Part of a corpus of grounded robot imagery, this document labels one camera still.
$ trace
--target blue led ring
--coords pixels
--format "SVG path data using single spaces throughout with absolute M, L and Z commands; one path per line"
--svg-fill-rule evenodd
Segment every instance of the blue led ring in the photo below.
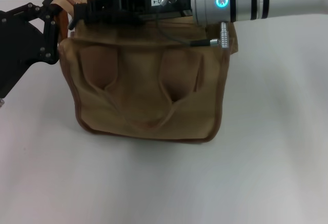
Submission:
M 229 0 L 216 0 L 216 5 L 220 8 L 224 8 L 229 3 Z

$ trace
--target black cable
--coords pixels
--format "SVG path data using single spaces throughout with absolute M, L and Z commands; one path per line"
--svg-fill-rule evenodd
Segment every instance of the black cable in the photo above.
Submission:
M 169 40 L 172 40 L 172 41 L 175 41 L 175 42 L 178 42 L 180 44 L 187 45 L 187 46 L 190 46 L 190 47 L 210 46 L 210 40 L 209 39 L 194 40 L 194 41 L 190 42 L 190 41 L 187 41 L 187 40 L 176 38 L 174 36 L 171 36 L 171 35 L 165 33 L 159 25 L 159 13 L 160 13 L 161 9 L 164 6 L 159 5 L 159 8 L 156 12 L 156 18 L 155 18 L 156 28 L 157 28 L 157 30 L 159 31 L 160 34 L 162 34 L 165 38 L 167 38 Z

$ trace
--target label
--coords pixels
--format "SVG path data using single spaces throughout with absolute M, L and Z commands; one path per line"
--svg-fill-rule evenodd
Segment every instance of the label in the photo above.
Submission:
M 151 0 L 152 6 L 159 6 L 161 0 Z

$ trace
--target white background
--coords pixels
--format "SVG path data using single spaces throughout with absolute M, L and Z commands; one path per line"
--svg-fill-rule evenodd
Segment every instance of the white background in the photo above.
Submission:
M 236 23 L 222 125 L 203 145 L 89 134 L 59 64 L 34 65 L 0 109 L 0 223 L 328 223 L 327 25 Z

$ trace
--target canvas bag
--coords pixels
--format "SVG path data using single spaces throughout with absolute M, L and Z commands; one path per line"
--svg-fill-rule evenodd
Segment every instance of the canvas bag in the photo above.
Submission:
M 60 66 L 76 118 L 89 132 L 180 142 L 209 141 L 219 130 L 230 49 L 186 47 L 162 36 L 154 22 L 140 27 L 85 25 L 70 38 L 67 14 L 87 0 L 54 0 L 64 10 Z M 186 40 L 219 38 L 219 25 L 199 27 L 191 16 L 161 20 L 166 33 Z

